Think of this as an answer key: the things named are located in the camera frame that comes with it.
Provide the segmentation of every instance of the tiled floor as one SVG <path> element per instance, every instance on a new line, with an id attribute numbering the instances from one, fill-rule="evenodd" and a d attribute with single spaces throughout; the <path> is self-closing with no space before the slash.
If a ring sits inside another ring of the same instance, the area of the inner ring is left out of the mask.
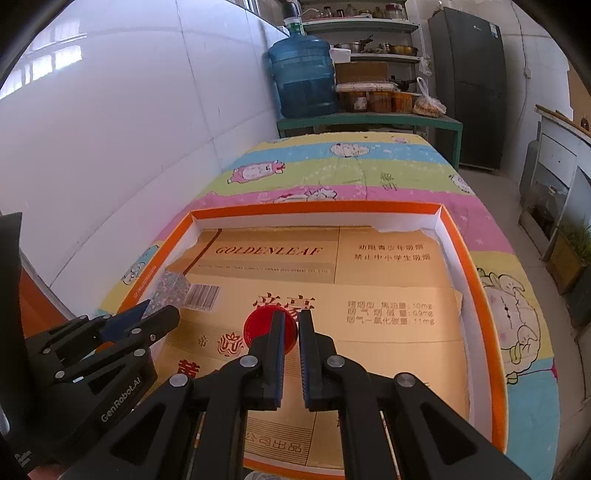
<path id="1" fill-rule="evenodd" d="M 548 324 L 558 370 L 560 396 L 560 435 L 556 458 L 558 466 L 591 426 L 591 403 L 582 406 L 583 370 L 564 299 L 558 294 L 536 247 L 517 223 L 521 213 L 518 186 L 501 175 L 467 169 L 462 169 L 460 174 L 488 208 L 513 246 Z"/>

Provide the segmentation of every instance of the cooking pot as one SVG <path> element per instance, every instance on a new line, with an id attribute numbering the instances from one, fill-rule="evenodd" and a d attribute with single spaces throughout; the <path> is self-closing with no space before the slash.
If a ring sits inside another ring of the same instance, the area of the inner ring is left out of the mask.
<path id="1" fill-rule="evenodd" d="M 416 47 L 409 47 L 408 45 L 390 45 L 390 53 L 395 53 L 396 55 L 416 57 L 417 52 L 418 49 Z"/>
<path id="2" fill-rule="evenodd" d="M 401 92 L 408 92 L 408 87 L 411 83 L 416 83 L 417 79 L 412 80 L 397 80 L 394 75 L 390 77 L 390 82 L 395 83 Z"/>
<path id="3" fill-rule="evenodd" d="M 361 53 L 364 51 L 365 46 L 368 43 L 373 42 L 372 37 L 373 37 L 373 35 L 370 35 L 365 40 L 356 41 L 353 43 L 337 43 L 335 45 L 335 48 L 348 48 L 351 51 L 351 53 Z"/>

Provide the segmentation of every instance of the colorful bedsheet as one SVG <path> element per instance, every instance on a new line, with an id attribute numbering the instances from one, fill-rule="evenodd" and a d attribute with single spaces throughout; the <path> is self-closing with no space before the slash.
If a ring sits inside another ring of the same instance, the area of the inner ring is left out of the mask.
<path id="1" fill-rule="evenodd" d="M 341 132 L 264 142 L 171 220 L 109 293 L 115 313 L 187 212 L 268 202 L 394 200 L 444 204 L 472 254 L 495 318 L 509 400 L 507 455 L 535 480 L 552 477 L 560 411 L 548 329 L 511 245 L 474 192 L 417 135 Z"/>

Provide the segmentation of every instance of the pot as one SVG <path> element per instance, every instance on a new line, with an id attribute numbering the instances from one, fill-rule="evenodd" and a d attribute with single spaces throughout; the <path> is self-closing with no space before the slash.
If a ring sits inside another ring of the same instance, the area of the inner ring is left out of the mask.
<path id="1" fill-rule="evenodd" d="M 408 92 L 408 87 L 411 83 L 417 83 L 417 79 L 412 80 L 397 80 L 394 76 L 390 77 L 390 82 L 395 83 L 401 92 Z"/>
<path id="2" fill-rule="evenodd" d="M 396 55 L 408 55 L 416 57 L 418 49 L 415 47 L 409 47 L 408 45 L 392 45 L 391 43 L 381 43 L 379 45 L 380 50 L 384 53 L 394 53 Z"/>
<path id="3" fill-rule="evenodd" d="M 337 43 L 335 45 L 335 48 L 348 48 L 351 51 L 351 53 L 361 53 L 364 51 L 365 46 L 368 43 L 373 42 L 372 37 L 373 37 L 373 35 L 370 35 L 365 40 L 356 41 L 353 43 Z"/>
<path id="4" fill-rule="evenodd" d="M 416 57 L 418 53 L 418 48 L 409 47 L 408 45 L 390 45 L 390 53 L 394 53 L 396 55 L 409 55 L 411 57 Z"/>

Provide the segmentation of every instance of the gray refrigerator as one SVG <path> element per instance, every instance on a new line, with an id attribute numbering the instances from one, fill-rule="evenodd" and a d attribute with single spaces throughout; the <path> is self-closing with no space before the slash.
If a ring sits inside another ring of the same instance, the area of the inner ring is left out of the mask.
<path id="1" fill-rule="evenodd" d="M 443 8 L 429 19 L 436 96 L 447 115 L 464 124 L 460 164 L 489 170 L 501 165 L 505 141 L 506 70 L 499 27 Z M 437 131 L 435 148 L 452 157 L 453 134 Z"/>

